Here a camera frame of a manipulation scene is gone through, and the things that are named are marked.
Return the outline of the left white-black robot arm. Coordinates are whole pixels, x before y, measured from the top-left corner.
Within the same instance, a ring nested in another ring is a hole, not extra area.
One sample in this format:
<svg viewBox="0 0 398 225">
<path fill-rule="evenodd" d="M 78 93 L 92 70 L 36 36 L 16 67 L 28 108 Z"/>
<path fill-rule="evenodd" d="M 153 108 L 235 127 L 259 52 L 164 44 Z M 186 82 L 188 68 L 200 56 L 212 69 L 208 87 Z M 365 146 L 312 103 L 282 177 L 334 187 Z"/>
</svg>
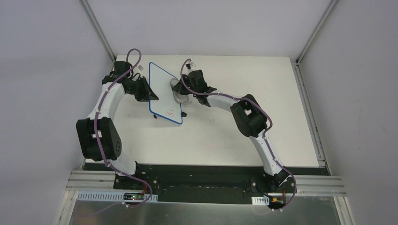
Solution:
<svg viewBox="0 0 398 225">
<path fill-rule="evenodd" d="M 106 165 L 127 174 L 125 183 L 134 190 L 142 186 L 143 177 L 135 172 L 136 162 L 122 152 L 122 141 L 113 120 L 126 94 L 133 95 L 138 102 L 159 99 L 142 71 L 141 65 L 133 67 L 129 62 L 116 61 L 113 71 L 101 81 L 101 95 L 93 111 L 76 123 L 83 157 L 95 162 L 105 158 Z"/>
</svg>

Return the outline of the blue-framed small whiteboard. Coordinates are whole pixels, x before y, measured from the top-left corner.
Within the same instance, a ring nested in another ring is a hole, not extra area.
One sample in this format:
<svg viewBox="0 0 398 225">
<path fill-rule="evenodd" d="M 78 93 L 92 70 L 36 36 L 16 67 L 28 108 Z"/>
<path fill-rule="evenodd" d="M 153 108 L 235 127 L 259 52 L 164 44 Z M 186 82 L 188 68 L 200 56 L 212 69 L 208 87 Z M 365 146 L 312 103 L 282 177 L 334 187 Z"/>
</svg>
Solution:
<svg viewBox="0 0 398 225">
<path fill-rule="evenodd" d="M 158 100 L 149 101 L 149 111 L 157 118 L 163 118 L 181 125 L 183 123 L 182 106 L 174 98 L 170 81 L 174 75 L 153 62 L 149 62 L 149 86 Z"/>
</svg>

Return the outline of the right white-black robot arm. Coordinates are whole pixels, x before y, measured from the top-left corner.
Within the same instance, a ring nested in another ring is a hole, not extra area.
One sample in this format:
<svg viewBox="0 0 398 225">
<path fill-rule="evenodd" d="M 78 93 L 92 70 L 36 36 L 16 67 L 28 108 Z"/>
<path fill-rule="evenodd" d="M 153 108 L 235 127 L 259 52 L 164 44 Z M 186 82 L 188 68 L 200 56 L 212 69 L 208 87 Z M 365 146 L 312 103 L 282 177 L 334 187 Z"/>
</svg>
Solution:
<svg viewBox="0 0 398 225">
<path fill-rule="evenodd" d="M 230 112 L 239 132 L 248 137 L 255 146 L 263 164 L 267 178 L 267 188 L 278 192 L 285 186 L 289 177 L 281 160 L 272 150 L 267 131 L 271 122 L 253 95 L 235 97 L 210 87 L 204 80 L 201 70 L 191 70 L 180 79 L 172 79 L 170 86 L 175 99 L 192 94 L 198 102 L 207 107 L 217 107 Z"/>
</svg>

